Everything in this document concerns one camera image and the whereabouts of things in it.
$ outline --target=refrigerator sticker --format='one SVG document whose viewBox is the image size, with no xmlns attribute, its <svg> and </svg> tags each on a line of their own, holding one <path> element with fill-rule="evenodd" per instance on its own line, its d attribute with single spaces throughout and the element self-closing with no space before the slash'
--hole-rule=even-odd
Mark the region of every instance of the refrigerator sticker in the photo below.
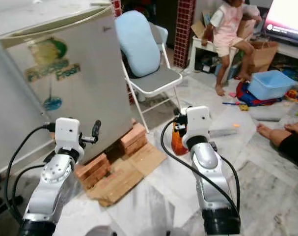
<svg viewBox="0 0 298 236">
<path fill-rule="evenodd" d="M 52 80 L 55 78 L 61 81 L 80 72 L 80 64 L 69 64 L 68 59 L 64 58 L 67 45 L 60 39 L 50 37 L 34 41 L 28 48 L 36 66 L 25 70 L 25 77 L 30 83 L 49 77 L 49 97 L 45 99 L 43 106 L 47 111 L 57 110 L 62 105 L 62 99 L 52 95 Z"/>
</svg>

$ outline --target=black cable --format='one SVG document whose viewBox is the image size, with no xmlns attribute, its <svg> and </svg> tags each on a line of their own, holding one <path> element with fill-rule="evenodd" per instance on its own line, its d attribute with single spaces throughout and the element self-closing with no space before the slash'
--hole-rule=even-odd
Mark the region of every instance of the black cable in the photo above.
<svg viewBox="0 0 298 236">
<path fill-rule="evenodd" d="M 236 182 L 236 207 L 237 207 L 237 211 L 240 212 L 240 207 L 241 207 L 241 190 L 240 190 L 240 185 L 239 185 L 239 179 L 238 179 L 238 175 L 237 172 L 234 168 L 234 166 L 228 161 L 226 160 L 224 157 L 222 157 L 221 155 L 219 155 L 223 161 L 225 161 L 229 167 L 232 169 L 234 177 L 235 177 L 235 182 Z"/>
<path fill-rule="evenodd" d="M 44 129 L 47 128 L 47 125 L 42 125 L 40 127 L 37 127 L 36 129 L 32 130 L 26 137 L 25 139 L 22 141 L 22 143 L 20 144 L 20 146 L 17 148 L 17 150 L 15 151 L 15 153 L 12 155 L 9 164 L 8 164 L 8 168 L 7 168 L 7 172 L 6 172 L 6 178 L 5 178 L 5 183 L 4 183 L 4 201 L 6 203 L 6 206 L 9 210 L 9 212 L 11 213 L 11 215 L 17 220 L 17 222 L 20 224 L 22 219 L 20 217 L 20 214 L 18 212 L 16 212 L 14 210 L 14 208 L 10 205 L 9 202 L 9 198 L 8 198 L 8 182 L 9 182 L 9 176 L 10 176 L 10 170 L 11 170 L 11 166 L 12 163 L 14 161 L 14 159 L 16 158 L 18 152 L 21 150 L 21 148 L 23 147 L 23 145 L 26 143 L 26 141 L 30 138 L 30 136 L 35 133 L 36 131 L 40 130 L 40 129 Z"/>
<path fill-rule="evenodd" d="M 40 167 L 44 167 L 45 164 L 43 165 L 37 165 L 37 166 L 31 166 L 31 167 L 28 167 L 26 169 L 24 169 L 23 171 L 21 171 L 20 174 L 18 174 L 16 180 L 15 180 L 15 183 L 13 184 L 13 187 L 12 187 L 12 194 L 11 194 L 11 198 L 12 198 L 12 207 L 13 209 L 17 212 L 17 214 L 20 216 L 20 218 L 22 219 L 22 215 L 20 214 L 19 210 L 18 210 L 18 207 L 17 207 L 17 203 L 16 203 L 16 190 L 17 190 L 17 185 L 18 185 L 18 182 L 19 182 L 19 179 L 21 178 L 21 176 L 29 171 L 29 170 L 32 170 L 32 169 L 35 169 L 35 168 L 40 168 Z"/>
<path fill-rule="evenodd" d="M 211 184 L 218 192 L 220 192 L 227 200 L 228 202 L 231 204 L 232 208 L 235 210 L 239 220 L 240 220 L 240 215 L 239 212 L 237 210 L 237 207 L 235 206 L 235 203 L 233 202 L 233 200 L 230 198 L 230 196 L 228 196 L 224 190 L 222 190 L 219 186 L 217 186 L 214 182 L 212 182 L 208 177 L 206 177 L 205 175 L 203 175 L 202 173 L 200 173 L 198 170 L 196 170 L 195 168 L 193 168 L 192 166 L 188 165 L 186 162 L 182 161 L 181 159 L 179 159 L 178 157 L 176 157 L 175 155 L 173 155 L 171 152 L 169 152 L 167 150 L 167 148 L 164 145 L 164 134 L 166 129 L 168 128 L 168 126 L 170 124 L 172 124 L 173 121 L 171 120 L 170 122 L 168 122 L 166 124 L 166 126 L 163 128 L 162 133 L 161 133 L 161 145 L 163 150 L 173 159 L 175 159 L 176 161 L 178 161 L 179 163 L 181 163 L 182 165 L 186 166 L 188 169 L 190 169 L 192 172 L 196 173 L 197 175 L 199 175 L 201 178 L 205 179 L 209 184 Z"/>
</svg>

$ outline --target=child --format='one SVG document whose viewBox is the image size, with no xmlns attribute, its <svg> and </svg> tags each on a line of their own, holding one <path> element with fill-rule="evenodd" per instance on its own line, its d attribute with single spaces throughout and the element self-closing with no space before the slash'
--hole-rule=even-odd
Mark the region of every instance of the child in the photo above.
<svg viewBox="0 0 298 236">
<path fill-rule="evenodd" d="M 298 165 L 298 123 L 287 124 L 283 129 L 270 129 L 263 124 L 257 126 L 257 131 L 269 139 L 290 160 Z"/>
<path fill-rule="evenodd" d="M 212 35 L 214 31 L 213 44 L 222 64 L 217 74 L 216 84 L 216 92 L 220 96 L 223 96 L 225 93 L 221 82 L 230 63 L 229 50 L 232 46 L 245 53 L 239 77 L 246 80 L 250 79 L 247 69 L 254 49 L 251 44 L 237 37 L 237 30 L 241 20 L 262 20 L 256 6 L 243 4 L 243 0 L 224 1 L 224 4 L 212 16 L 210 24 L 207 26 L 202 38 L 202 45 L 206 46 L 209 35 Z"/>
</svg>

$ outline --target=red tiled pillar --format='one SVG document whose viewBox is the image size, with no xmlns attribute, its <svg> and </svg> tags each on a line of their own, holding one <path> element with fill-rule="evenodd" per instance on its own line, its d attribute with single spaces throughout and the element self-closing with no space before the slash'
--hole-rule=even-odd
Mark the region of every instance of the red tiled pillar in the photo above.
<svg viewBox="0 0 298 236">
<path fill-rule="evenodd" d="M 187 65 L 195 2 L 195 0 L 178 0 L 174 65 L 181 68 Z"/>
<path fill-rule="evenodd" d="M 120 16 L 122 13 L 120 0 L 111 0 L 111 3 L 114 6 L 115 16 Z"/>
</svg>

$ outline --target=pink shirt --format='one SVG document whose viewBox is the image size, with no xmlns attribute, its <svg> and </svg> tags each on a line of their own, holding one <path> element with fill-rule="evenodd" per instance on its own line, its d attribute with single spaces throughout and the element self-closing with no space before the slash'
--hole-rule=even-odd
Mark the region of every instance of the pink shirt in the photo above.
<svg viewBox="0 0 298 236">
<path fill-rule="evenodd" d="M 232 7 L 224 3 L 218 10 L 222 11 L 224 16 L 219 26 L 214 29 L 213 43 L 216 47 L 231 47 L 243 18 L 243 7 Z"/>
</svg>

